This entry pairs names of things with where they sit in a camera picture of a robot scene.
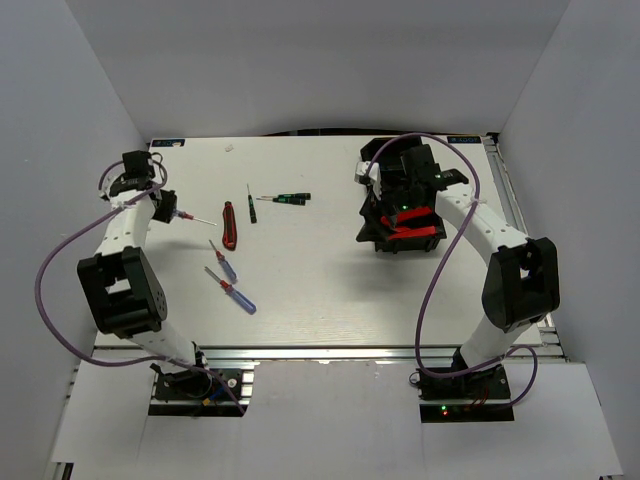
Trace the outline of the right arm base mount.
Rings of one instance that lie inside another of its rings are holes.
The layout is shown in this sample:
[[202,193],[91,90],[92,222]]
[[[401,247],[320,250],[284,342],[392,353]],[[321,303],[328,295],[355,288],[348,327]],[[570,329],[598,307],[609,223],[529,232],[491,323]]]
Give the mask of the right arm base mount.
[[416,370],[409,384],[418,390],[423,424],[491,423],[515,420],[502,365],[456,378],[436,379]]

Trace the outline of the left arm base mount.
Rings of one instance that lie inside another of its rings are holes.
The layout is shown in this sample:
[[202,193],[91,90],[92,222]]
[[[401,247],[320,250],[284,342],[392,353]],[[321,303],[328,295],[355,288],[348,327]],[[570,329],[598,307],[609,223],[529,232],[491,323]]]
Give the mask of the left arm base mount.
[[246,368],[214,368],[215,375],[193,371],[165,374],[153,364],[150,416],[241,418],[248,410],[254,372]]

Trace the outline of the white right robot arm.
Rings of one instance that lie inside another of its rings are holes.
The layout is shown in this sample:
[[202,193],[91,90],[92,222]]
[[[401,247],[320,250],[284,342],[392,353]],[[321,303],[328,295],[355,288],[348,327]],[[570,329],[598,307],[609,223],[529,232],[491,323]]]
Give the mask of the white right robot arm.
[[504,358],[533,324],[560,304],[557,249],[548,238],[533,239],[509,225],[480,198],[480,177],[445,170],[418,135],[375,138],[360,150],[355,181],[366,189],[356,239],[378,251],[430,252],[446,238],[446,225],[466,240],[487,271],[481,292],[483,316],[457,350],[451,384],[461,397],[484,391],[484,370]]

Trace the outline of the red black utility knife long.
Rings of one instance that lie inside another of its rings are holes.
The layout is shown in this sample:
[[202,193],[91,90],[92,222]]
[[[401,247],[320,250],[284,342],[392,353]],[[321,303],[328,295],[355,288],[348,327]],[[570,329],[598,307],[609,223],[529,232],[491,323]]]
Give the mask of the red black utility knife long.
[[380,222],[387,226],[399,225],[417,218],[427,217],[433,214],[433,210],[426,207],[419,207],[411,210],[403,210],[393,215],[385,215],[380,218]]

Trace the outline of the red black utility knife small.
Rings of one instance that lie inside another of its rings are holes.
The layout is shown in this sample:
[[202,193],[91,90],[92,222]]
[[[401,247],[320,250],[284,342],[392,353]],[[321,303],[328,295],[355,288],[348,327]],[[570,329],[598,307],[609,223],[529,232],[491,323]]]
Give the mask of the red black utility knife small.
[[437,235],[437,228],[435,226],[426,226],[421,228],[398,227],[395,229],[394,233],[409,230],[412,230],[414,232],[414,238],[431,238]]

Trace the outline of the large red black utility knife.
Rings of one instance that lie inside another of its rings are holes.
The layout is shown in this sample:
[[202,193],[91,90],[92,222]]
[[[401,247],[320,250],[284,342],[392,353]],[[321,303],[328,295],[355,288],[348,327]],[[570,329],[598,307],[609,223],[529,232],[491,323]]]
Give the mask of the large red black utility knife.
[[231,201],[226,201],[222,210],[223,234],[222,244],[229,251],[235,251],[238,242],[237,226],[234,206]]

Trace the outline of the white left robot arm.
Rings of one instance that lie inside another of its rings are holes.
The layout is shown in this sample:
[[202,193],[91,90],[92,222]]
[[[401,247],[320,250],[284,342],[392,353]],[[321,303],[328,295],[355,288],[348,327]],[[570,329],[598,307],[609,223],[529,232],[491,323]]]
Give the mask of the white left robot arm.
[[170,223],[177,196],[155,181],[151,153],[131,151],[122,160],[124,172],[103,194],[115,215],[95,254],[78,262],[79,280],[102,334],[157,356],[154,370],[188,398],[199,399],[211,387],[206,360],[167,320],[164,290],[144,253],[150,223]]

